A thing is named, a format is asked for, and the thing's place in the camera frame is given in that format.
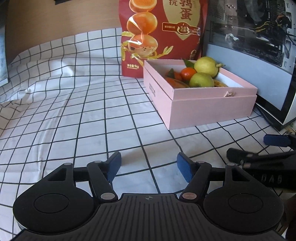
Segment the spotted yellow banana with sticker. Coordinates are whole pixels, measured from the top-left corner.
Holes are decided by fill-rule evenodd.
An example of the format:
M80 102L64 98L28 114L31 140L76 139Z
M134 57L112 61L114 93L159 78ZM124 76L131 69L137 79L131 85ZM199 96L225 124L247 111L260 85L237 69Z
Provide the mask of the spotted yellow banana with sticker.
M219 80L213 80L214 81L214 86L215 87L228 87L226 84L224 84L223 82L219 81Z

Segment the yellow-green pear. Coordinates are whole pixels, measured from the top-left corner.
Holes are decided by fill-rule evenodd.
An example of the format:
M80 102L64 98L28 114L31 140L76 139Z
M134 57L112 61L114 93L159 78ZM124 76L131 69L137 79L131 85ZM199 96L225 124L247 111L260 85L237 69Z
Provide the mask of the yellow-green pear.
M213 58L204 56L195 62L194 69L197 73L206 73L213 78L218 74L219 68L224 66L223 63L217 63Z

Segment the tangerine with green leaf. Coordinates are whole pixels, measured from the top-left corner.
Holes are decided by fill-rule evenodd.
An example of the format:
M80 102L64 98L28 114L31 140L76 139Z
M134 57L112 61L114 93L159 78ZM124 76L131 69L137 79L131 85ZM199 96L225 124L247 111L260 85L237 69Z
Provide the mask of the tangerine with green leaf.
M165 74L165 77L168 77L168 78L173 78L175 80L178 80L178 81L182 81L182 76L180 75L180 73L176 72L173 68L171 68L166 74Z

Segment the dark monitor screen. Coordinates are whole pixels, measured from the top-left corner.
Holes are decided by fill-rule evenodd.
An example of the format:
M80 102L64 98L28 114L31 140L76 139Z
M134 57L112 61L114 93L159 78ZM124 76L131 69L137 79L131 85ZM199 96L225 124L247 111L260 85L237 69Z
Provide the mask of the dark monitor screen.
M6 21L9 0L0 0L0 86L9 82L6 62Z

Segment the computer case glass panel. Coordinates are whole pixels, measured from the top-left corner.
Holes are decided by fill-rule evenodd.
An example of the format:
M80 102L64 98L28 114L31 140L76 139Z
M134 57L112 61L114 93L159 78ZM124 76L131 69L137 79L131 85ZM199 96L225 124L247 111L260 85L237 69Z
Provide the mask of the computer case glass panel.
M295 1L209 1L203 54L257 88L271 126L295 121Z

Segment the pink cardboard box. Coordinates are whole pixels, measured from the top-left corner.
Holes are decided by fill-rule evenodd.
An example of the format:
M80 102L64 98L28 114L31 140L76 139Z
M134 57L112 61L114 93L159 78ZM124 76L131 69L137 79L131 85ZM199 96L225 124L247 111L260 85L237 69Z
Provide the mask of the pink cardboard box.
M251 114L257 88L220 68L216 79L226 87L173 88L164 78L170 69L182 70L182 60L147 60L144 85L169 130L244 118Z

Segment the green pear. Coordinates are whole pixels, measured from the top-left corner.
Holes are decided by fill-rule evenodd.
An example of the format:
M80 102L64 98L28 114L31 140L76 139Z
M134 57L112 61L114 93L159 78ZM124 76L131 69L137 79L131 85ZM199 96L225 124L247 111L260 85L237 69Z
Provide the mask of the green pear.
M189 87L214 87L214 80L206 73L195 73L189 81Z

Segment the red egg packaging bag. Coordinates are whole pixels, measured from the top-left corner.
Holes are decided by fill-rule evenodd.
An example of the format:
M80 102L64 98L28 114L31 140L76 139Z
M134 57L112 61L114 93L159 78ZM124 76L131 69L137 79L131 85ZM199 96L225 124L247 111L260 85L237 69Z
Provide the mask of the red egg packaging bag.
M142 78L147 60L200 57L207 11L207 0L119 1L123 76Z

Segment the white black-grid tablecloth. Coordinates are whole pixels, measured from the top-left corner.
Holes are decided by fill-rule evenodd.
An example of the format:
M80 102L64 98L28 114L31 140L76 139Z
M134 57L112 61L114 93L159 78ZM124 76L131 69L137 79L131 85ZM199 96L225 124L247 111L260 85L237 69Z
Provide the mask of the white black-grid tablecloth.
M260 155L275 134L254 109L246 118L167 130L142 79L121 74L121 29L82 33L19 54L1 87L1 240L20 232L13 203L63 163L84 167L122 155L112 182L123 193L179 194L177 154L224 167L229 148Z

